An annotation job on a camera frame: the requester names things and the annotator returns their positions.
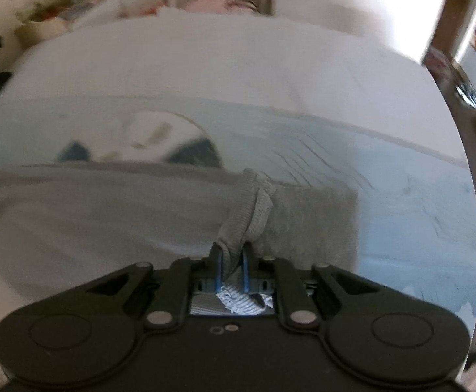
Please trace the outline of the blue landscape table mat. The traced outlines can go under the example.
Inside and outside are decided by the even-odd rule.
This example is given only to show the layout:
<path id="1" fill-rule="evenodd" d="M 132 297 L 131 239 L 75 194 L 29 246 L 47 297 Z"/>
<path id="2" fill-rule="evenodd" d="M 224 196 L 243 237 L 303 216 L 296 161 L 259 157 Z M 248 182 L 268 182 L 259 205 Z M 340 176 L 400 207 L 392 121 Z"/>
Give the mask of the blue landscape table mat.
<path id="1" fill-rule="evenodd" d="M 476 197 L 459 163 L 315 115 L 193 97 L 56 97 L 0 104 L 0 167 L 162 161 L 204 147 L 233 172 L 359 196 L 358 273 L 476 314 Z"/>

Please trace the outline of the pink garment on chair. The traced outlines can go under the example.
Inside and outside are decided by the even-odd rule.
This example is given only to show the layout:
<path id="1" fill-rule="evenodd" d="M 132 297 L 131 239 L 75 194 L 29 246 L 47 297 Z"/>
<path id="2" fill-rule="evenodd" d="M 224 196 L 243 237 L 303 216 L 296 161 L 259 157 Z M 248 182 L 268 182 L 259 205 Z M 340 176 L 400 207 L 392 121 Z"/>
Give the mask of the pink garment on chair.
<path id="1" fill-rule="evenodd" d="M 213 14 L 258 13 L 255 3 L 250 0 L 190 0 L 184 7 L 187 12 Z"/>

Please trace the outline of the grey knit garment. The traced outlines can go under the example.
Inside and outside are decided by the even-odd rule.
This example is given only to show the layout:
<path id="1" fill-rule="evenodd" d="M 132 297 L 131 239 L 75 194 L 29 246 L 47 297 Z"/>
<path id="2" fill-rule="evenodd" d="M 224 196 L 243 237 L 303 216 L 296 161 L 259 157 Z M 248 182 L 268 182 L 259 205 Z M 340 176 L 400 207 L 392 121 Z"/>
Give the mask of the grey knit garment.
<path id="1" fill-rule="evenodd" d="M 223 288 L 199 314 L 259 315 L 266 295 L 240 289 L 239 258 L 282 257 L 308 270 L 357 265 L 358 196 L 344 186 L 269 181 L 253 170 L 175 164 L 69 163 L 0 171 L 0 277 L 39 300 L 125 266 L 157 269 L 223 251 Z"/>

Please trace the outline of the wooden white sideboard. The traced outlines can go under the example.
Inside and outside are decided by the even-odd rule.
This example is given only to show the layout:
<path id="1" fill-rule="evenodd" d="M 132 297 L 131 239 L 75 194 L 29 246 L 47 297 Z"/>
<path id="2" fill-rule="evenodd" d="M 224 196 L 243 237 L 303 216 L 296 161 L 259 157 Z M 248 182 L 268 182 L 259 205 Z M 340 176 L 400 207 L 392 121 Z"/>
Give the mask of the wooden white sideboard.
<path id="1" fill-rule="evenodd" d="M 82 27 L 156 13 L 166 0 L 32 0 L 15 13 L 24 49 Z"/>

